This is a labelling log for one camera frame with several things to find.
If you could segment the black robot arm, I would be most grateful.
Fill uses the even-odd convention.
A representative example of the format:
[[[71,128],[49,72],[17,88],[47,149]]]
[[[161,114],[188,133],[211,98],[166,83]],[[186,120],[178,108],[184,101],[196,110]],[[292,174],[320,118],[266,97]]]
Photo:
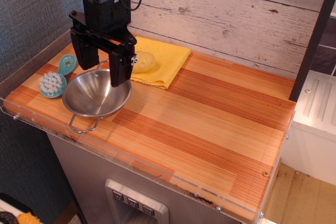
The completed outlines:
[[[128,31],[131,0],[82,0],[83,12],[69,13],[71,41],[78,63],[88,70],[99,63],[98,51],[109,56],[111,86],[131,78],[136,63],[136,38]]]

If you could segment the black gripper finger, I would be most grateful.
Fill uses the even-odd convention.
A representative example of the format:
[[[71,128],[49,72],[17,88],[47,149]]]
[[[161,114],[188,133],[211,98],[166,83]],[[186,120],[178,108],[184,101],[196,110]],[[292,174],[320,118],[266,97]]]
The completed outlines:
[[[88,70],[99,64],[98,48],[91,44],[87,35],[82,35],[74,29],[70,30],[71,42],[79,66]]]
[[[109,68],[112,87],[118,87],[131,78],[133,56],[134,54],[129,49],[125,48],[109,53]]]

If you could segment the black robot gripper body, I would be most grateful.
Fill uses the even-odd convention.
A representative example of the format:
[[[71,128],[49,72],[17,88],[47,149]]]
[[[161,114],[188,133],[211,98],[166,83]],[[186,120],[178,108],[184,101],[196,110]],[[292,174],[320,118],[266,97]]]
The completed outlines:
[[[71,11],[72,29],[87,35],[92,45],[106,52],[129,49],[136,62],[135,44],[137,40],[128,31],[131,21],[131,0],[82,0],[83,12]]]

